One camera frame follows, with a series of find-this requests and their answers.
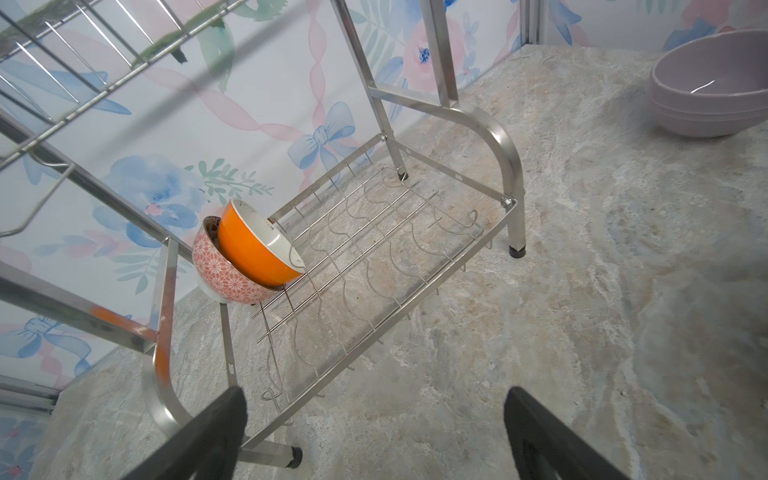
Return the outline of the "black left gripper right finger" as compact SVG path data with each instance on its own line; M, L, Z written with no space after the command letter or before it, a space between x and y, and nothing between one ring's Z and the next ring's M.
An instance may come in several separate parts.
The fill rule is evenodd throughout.
M627 477L520 386L509 390L503 417L521 479Z

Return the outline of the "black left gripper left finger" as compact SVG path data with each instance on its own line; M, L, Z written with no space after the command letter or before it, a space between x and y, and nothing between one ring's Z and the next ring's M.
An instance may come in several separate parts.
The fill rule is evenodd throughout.
M243 390L232 386L126 477L230 479L246 423Z

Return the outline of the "white bowl orange outside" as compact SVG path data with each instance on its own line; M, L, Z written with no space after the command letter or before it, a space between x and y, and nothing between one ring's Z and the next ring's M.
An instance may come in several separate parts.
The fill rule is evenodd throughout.
M222 254L247 278L270 288L306 272L299 251L269 220L242 200L225 207L218 242Z

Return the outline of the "lilac bowl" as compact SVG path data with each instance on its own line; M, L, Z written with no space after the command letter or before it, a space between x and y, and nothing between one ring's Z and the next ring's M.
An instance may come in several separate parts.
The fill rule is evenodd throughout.
M767 32L739 30L685 43L649 75L656 122L684 137L732 135L767 120Z

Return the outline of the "aluminium corner post right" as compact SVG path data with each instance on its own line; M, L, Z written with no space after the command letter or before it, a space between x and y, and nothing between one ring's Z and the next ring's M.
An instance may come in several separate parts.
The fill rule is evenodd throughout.
M523 45L541 44L543 0L520 0L520 34Z

